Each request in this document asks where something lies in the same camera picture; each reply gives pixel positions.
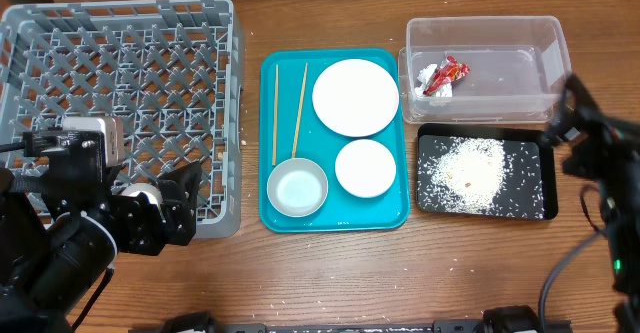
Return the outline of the wooden chopstick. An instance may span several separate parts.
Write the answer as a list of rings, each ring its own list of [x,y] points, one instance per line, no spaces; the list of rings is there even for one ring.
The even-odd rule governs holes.
[[[277,165],[277,139],[278,139],[278,115],[279,115],[279,65],[275,65],[274,79],[274,107],[273,107],[273,132],[272,132],[272,166]]]
[[[298,141],[299,141],[300,125],[301,125],[301,116],[302,116],[302,111],[303,111],[303,108],[304,108],[304,99],[305,99],[307,77],[308,77],[308,66],[309,66],[308,62],[306,62],[305,66],[304,66],[303,78],[302,78],[302,83],[301,83],[301,90],[300,90],[300,95],[299,95],[299,104],[298,104],[298,109],[297,109],[296,124],[295,124],[294,138],[293,138],[293,145],[292,145],[292,158],[296,158],[296,155],[297,155],[297,147],[298,147]]]

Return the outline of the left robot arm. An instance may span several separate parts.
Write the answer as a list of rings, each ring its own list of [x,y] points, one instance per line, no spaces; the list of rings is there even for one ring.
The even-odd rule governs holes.
[[[200,163],[115,194],[119,171],[60,180],[2,169],[2,331],[72,332],[67,314],[88,290],[101,294],[118,254],[156,256],[192,240]]]

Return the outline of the left wooden chopstick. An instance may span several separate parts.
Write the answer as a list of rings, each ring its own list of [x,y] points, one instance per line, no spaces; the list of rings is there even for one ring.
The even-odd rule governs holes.
[[[278,115],[279,115],[279,65],[275,65],[274,79],[274,107],[273,107],[273,132],[272,132],[272,166],[277,165],[277,139],[278,139]]]

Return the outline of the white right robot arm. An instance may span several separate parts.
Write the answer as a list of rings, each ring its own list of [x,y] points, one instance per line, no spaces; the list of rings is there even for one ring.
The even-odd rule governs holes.
[[[600,196],[602,228],[571,251],[549,274],[538,300],[540,328],[546,328],[546,299],[561,271],[598,237],[609,246],[613,289],[627,296],[614,308],[620,332],[639,330],[639,125],[605,115],[581,80],[564,81],[560,107],[541,143],[571,145],[562,162],[566,175],[593,181]]]

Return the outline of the teal plastic tray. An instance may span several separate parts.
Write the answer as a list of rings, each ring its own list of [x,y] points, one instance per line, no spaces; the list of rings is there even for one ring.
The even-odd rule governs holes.
[[[390,150],[396,162],[396,179],[381,196],[358,198],[339,184],[335,175],[335,159],[350,141],[321,123],[312,107],[313,84],[321,72],[345,59],[364,59],[381,65],[394,79],[397,63],[391,53],[381,48],[349,48],[279,51],[262,64],[260,77],[260,143],[259,143],[259,212],[263,224],[277,233],[312,233],[395,229],[407,220],[411,211],[410,189],[402,113],[373,139]],[[267,197],[267,180],[273,171],[272,132],[275,65],[279,65],[279,115],[277,161],[291,157],[299,95],[304,66],[308,77],[297,155],[317,163],[326,173],[329,193],[325,203],[314,214],[292,218],[279,213]]]

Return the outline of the black waste tray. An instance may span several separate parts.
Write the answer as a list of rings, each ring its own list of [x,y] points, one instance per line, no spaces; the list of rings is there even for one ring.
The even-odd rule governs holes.
[[[429,213],[545,221],[556,217],[554,152],[538,130],[424,124],[416,202]]]

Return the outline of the white paper napkin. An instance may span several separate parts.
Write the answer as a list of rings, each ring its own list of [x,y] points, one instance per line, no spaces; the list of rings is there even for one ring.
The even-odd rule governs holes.
[[[430,64],[419,72],[418,78],[417,78],[419,85],[414,88],[414,95],[416,97],[423,97],[425,95],[425,92],[429,88],[437,69],[438,69],[437,64]],[[438,97],[438,98],[452,97],[453,96],[452,84],[448,83],[446,85],[439,87],[434,92],[430,93],[430,96]]]

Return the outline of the grey metal bowl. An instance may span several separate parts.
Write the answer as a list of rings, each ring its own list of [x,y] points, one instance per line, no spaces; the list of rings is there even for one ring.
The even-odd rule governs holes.
[[[290,158],[276,165],[267,180],[267,197],[281,214],[302,218],[318,211],[329,193],[324,170],[306,158]]]

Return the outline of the cooked rice leftovers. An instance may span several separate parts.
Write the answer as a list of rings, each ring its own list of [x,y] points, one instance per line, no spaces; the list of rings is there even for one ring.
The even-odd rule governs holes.
[[[541,156],[533,142],[424,135],[417,204],[432,213],[543,220]]]

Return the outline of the small white bowl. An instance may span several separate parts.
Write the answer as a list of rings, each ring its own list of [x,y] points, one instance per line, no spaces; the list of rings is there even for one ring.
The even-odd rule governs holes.
[[[351,195],[375,198],[385,193],[396,178],[396,162],[388,148],[371,139],[345,145],[335,160],[336,178]]]

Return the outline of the grey dishwasher rack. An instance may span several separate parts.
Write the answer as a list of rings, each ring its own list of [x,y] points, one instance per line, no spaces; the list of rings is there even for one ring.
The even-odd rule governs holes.
[[[231,0],[130,0],[9,7],[1,18],[1,140],[69,116],[122,121],[113,189],[202,167],[196,235],[241,221],[244,32]]]

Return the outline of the right wooden chopstick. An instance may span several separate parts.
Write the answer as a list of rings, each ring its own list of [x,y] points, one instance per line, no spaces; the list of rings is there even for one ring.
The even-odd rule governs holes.
[[[301,116],[302,116],[302,111],[303,111],[303,108],[304,108],[304,99],[305,99],[307,77],[308,77],[308,66],[309,66],[308,62],[306,62],[305,66],[304,66],[303,78],[302,78],[302,83],[301,83],[301,90],[300,90],[300,95],[299,95],[299,104],[298,104],[298,109],[297,109],[296,124],[295,124],[294,138],[293,138],[293,145],[292,145],[292,158],[296,158],[296,155],[297,155],[297,147],[298,147],[298,141],[299,141],[300,125],[301,125]]]

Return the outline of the clear plastic bin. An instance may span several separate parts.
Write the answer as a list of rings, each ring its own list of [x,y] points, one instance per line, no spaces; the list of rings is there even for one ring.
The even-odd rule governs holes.
[[[447,96],[426,96],[422,70],[452,57],[469,67]],[[403,118],[410,124],[549,121],[571,72],[553,16],[414,18],[398,55]]]

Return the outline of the large white round plate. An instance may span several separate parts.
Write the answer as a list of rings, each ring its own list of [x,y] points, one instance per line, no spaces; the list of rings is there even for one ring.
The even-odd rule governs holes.
[[[384,130],[396,116],[399,91],[392,75],[364,59],[346,59],[328,66],[312,90],[319,120],[342,136],[360,138]]]

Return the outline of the white cup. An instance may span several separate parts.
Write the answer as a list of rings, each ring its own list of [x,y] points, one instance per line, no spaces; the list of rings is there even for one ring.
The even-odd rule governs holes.
[[[121,192],[122,196],[128,197],[137,197],[139,194],[144,194],[151,204],[156,206],[162,204],[163,199],[160,190],[148,183],[134,183]]]

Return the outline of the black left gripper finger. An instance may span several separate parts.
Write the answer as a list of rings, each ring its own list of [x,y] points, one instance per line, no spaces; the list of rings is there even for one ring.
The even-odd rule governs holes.
[[[162,173],[157,178],[157,187],[163,201],[187,203],[197,205],[197,195],[202,178],[202,166],[199,162],[192,162],[180,168]]]
[[[161,204],[163,230],[168,244],[187,246],[196,233],[195,212],[189,203]]]

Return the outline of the red snack wrapper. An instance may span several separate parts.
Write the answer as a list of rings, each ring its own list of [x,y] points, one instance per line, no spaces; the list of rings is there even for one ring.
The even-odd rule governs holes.
[[[466,77],[469,73],[470,67],[467,64],[458,62],[453,56],[447,56],[431,78],[426,94],[432,95],[442,86],[452,84]]]

